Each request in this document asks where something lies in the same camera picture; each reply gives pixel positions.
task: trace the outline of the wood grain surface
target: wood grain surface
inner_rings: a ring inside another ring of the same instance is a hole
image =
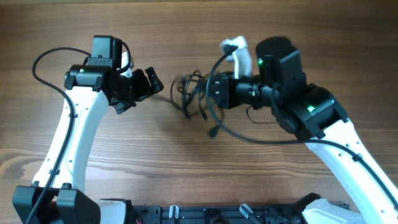
[[[72,3],[117,3],[117,2],[187,2],[198,0],[0,0],[0,5],[18,4],[72,4]]]
[[[287,36],[302,52],[308,81],[337,97],[369,152],[398,184],[397,10],[396,2],[370,0],[0,6],[0,223],[20,223],[13,191],[30,184],[61,114],[62,97],[33,79],[33,61],[54,47],[91,52],[95,34],[127,42],[136,68],[156,69],[166,86],[163,96],[177,75],[209,72],[225,38],[244,35],[254,56],[262,39]],[[56,52],[40,62],[38,74],[63,86],[65,72],[83,59]],[[232,65],[220,67],[227,69]],[[226,111],[226,124],[252,138],[294,138],[277,124],[250,123],[244,108]],[[274,120],[269,109],[251,114]],[[294,202],[316,192],[352,203],[304,145],[249,144],[224,132],[209,139],[212,125],[187,120],[154,99],[122,115],[110,108],[91,150],[86,194],[148,205],[239,205]]]

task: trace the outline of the small white component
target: small white component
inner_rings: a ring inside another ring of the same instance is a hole
[[[178,219],[180,215],[180,207],[178,205],[172,205],[170,206],[169,210],[169,218],[176,218]]]
[[[127,63],[129,63],[129,52],[123,52],[122,54],[122,68],[124,66],[127,65]],[[131,57],[131,63],[130,63],[130,68],[127,69],[127,71],[123,72],[121,75],[125,76],[125,77],[131,77],[132,73],[131,73],[131,69],[134,67],[134,61],[133,58]]]
[[[227,62],[234,62],[234,78],[239,79],[244,75],[251,76],[251,57],[244,36],[240,35],[222,41],[220,43],[221,52],[225,54],[229,46],[238,46],[238,49],[226,58]]]
[[[100,224],[123,224],[126,218],[126,204],[121,201],[100,200],[98,203],[101,210]]]

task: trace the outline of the black cable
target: black cable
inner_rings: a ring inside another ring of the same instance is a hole
[[[298,140],[290,140],[290,141],[261,141],[261,140],[257,140],[257,139],[251,139],[248,138],[246,136],[243,136],[241,134],[238,134],[236,132],[234,132],[232,129],[229,129],[229,127],[225,126],[222,122],[220,122],[220,119],[217,117],[216,113],[214,112],[214,109],[212,107],[211,104],[209,104],[210,102],[210,83],[211,83],[211,79],[214,76],[214,73],[216,71],[216,69],[218,68],[218,66],[220,65],[220,63],[230,54],[232,54],[238,47],[233,47],[231,50],[229,50],[228,52],[226,52],[220,59],[218,59],[218,61],[214,64],[213,68],[211,69],[211,72],[209,73],[209,77],[207,79],[207,84],[206,84],[206,101],[208,103],[208,110],[211,114],[211,116],[213,117],[213,119],[215,120],[216,124],[224,129],[227,133],[229,133],[230,135],[239,138],[241,140],[244,141],[248,141],[248,142],[252,142],[252,143],[257,143],[257,144],[297,144],[297,143],[317,143],[317,144],[327,144],[330,146],[334,146],[337,147],[345,152],[347,152],[348,154],[350,154],[353,159],[355,161],[358,161],[360,164],[362,164],[362,166],[370,173],[370,175],[376,180],[376,182],[380,185],[380,187],[383,189],[384,193],[389,197],[389,199],[391,200],[392,204],[395,206],[394,209],[398,209],[398,202],[397,200],[394,198],[394,196],[391,194],[391,192],[389,191],[389,189],[386,187],[386,185],[383,183],[383,181],[380,179],[380,177],[372,170],[372,168],[362,159],[362,157],[360,155],[355,154],[355,152],[353,152],[351,149],[348,149],[345,146],[342,146],[341,144],[332,142],[332,141],[326,141],[326,140],[319,140],[319,139],[309,139],[306,141],[298,141]],[[274,107],[274,109],[276,111],[278,111],[278,107],[276,106],[276,102],[274,99],[274,93],[275,93],[275,89],[277,88],[277,84],[275,83],[275,85],[273,86],[273,90],[272,90],[272,95],[271,95],[271,102],[272,103],[272,107]]]
[[[176,79],[174,79],[174,81],[172,82],[172,84],[170,86],[170,98],[166,98],[166,97],[160,96],[160,95],[154,95],[154,96],[152,96],[152,98],[155,100],[162,100],[162,101],[171,103],[176,110],[181,111],[185,115],[185,117],[188,119],[190,119],[194,116],[197,116],[199,114],[201,114],[203,116],[203,118],[207,119],[207,115],[204,112],[207,109],[207,106],[202,107],[202,105],[201,105],[201,100],[204,99],[204,97],[205,97],[204,92],[199,91],[198,85],[195,86],[193,91],[188,92],[187,84],[189,84],[190,82],[195,82],[195,83],[198,82],[198,80],[193,79],[194,77],[198,77],[199,80],[205,79],[205,77],[200,74],[199,70],[195,70],[190,75],[185,75],[183,77],[177,77]],[[174,98],[173,98],[174,89],[176,89],[182,95],[181,96],[181,101],[182,101],[181,106],[174,101]],[[188,107],[193,102],[195,95],[199,96],[198,97],[199,110],[195,111],[193,113],[190,113],[188,110]]]
[[[29,214],[29,216],[28,216],[28,218],[27,218],[27,220],[26,220],[26,224],[29,224],[29,223],[32,221],[33,216],[36,214],[37,209],[39,209],[39,207],[41,206],[41,203],[42,203],[42,201],[43,201],[43,199],[44,199],[44,197],[45,197],[45,194],[46,194],[46,192],[48,191],[48,189],[49,189],[49,187],[50,187],[52,181],[54,180],[54,177],[55,177],[55,175],[56,175],[56,173],[57,173],[58,167],[59,167],[59,165],[60,165],[60,163],[61,163],[62,156],[63,156],[63,154],[65,153],[65,149],[66,149],[66,147],[67,147],[67,144],[68,144],[68,141],[69,141],[71,132],[72,132],[73,123],[74,123],[74,120],[75,120],[75,107],[73,106],[73,102],[72,102],[72,100],[69,98],[69,96],[68,96],[64,91],[62,91],[60,88],[58,88],[58,87],[56,87],[55,85],[53,85],[53,84],[51,84],[51,83],[49,83],[49,82],[46,82],[45,80],[39,78],[39,77],[37,76],[37,74],[36,74],[36,66],[37,66],[38,62],[40,61],[40,59],[42,59],[42,58],[43,58],[44,56],[46,56],[47,54],[49,54],[49,53],[51,53],[51,52],[54,52],[54,51],[58,51],[58,50],[72,50],[72,51],[76,51],[76,52],[80,52],[80,53],[86,54],[86,55],[88,55],[89,57],[91,56],[90,53],[85,52],[84,50],[74,49],[74,48],[72,48],[72,47],[59,47],[59,48],[51,49],[51,50],[48,50],[48,51],[42,53],[39,57],[37,57],[37,59],[36,59],[35,62],[33,63],[33,66],[32,66],[32,74],[33,74],[33,77],[34,77],[36,80],[38,80],[39,82],[43,83],[44,85],[49,86],[50,88],[53,88],[54,90],[56,90],[57,92],[59,92],[59,93],[65,98],[65,100],[67,101],[68,106],[69,106],[70,119],[69,119],[69,125],[68,125],[67,134],[65,135],[65,139],[63,140],[60,153],[59,153],[59,155],[58,155],[58,157],[57,157],[57,160],[56,160],[55,163],[54,163],[54,167],[53,167],[53,169],[52,169],[52,172],[51,172],[51,174],[50,174],[50,177],[49,177],[47,183],[45,184],[42,193],[39,195],[39,197],[38,197],[38,199],[37,199],[37,201],[36,201],[36,204],[33,206],[33,209],[32,209],[32,211],[30,212],[30,214]]]
[[[83,65],[86,65],[86,64],[87,64],[88,58],[89,58],[89,57],[86,57],[86,58],[85,58],[85,60],[83,61]]]
[[[249,114],[249,110],[250,108],[252,108],[252,106],[249,106],[246,108],[246,115],[248,116],[249,120],[253,123],[253,124],[275,124],[275,121],[268,121],[268,122],[259,122],[259,121],[255,121],[253,119],[251,119],[250,114]]]

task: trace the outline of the white plastic part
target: white plastic part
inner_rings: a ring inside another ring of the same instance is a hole
[[[63,183],[70,183],[72,189],[84,192],[88,155],[97,127],[108,109],[109,103],[102,91],[95,92],[92,87],[75,86],[72,90],[67,90],[66,93],[75,105],[77,118],[75,118],[71,138],[60,163],[59,174],[55,176],[50,187],[59,189]],[[53,169],[67,133],[69,114],[69,106],[65,100],[49,153],[32,181],[39,181],[39,187],[44,187],[50,177],[50,170]]]
[[[180,207],[178,205],[172,205],[169,209],[169,218],[179,218],[180,217]]]
[[[239,206],[239,211],[242,213],[242,215],[245,218],[249,218],[249,216],[253,213],[253,210],[251,210],[251,208],[249,207],[249,205],[247,205],[246,203],[241,204],[241,206]]]
[[[121,201],[100,200],[101,224],[123,224],[126,217],[126,204]]]
[[[122,54],[122,68],[124,66],[126,66],[127,63],[129,63],[129,52],[123,52],[123,54]],[[133,67],[134,67],[134,62],[133,62],[133,59],[131,57],[130,69],[127,69],[127,71],[123,72],[120,75],[128,77],[128,78],[132,77],[131,68],[133,68]]]
[[[234,62],[234,78],[239,79],[244,75],[251,76],[251,57],[244,36],[240,35],[222,41],[220,49],[223,54],[227,51],[228,46],[238,46],[238,49],[226,58],[227,62]]]
[[[368,153],[351,121],[346,123],[337,121],[324,132],[326,136],[322,140],[336,142],[347,146],[356,154],[361,154],[363,160],[384,182],[391,194],[398,198],[397,188]],[[355,162],[351,155],[337,147],[317,143],[306,143],[306,145],[329,167],[353,199],[367,223],[398,223],[398,211],[394,210],[389,197],[364,166]]]
[[[307,223],[365,223],[361,214],[332,205],[324,198],[315,200],[307,205],[303,211],[303,216]]]

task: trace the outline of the green led light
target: green led light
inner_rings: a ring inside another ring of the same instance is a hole
[[[307,107],[307,110],[311,113],[313,110],[315,110],[315,107],[313,107],[312,105],[309,105]]]

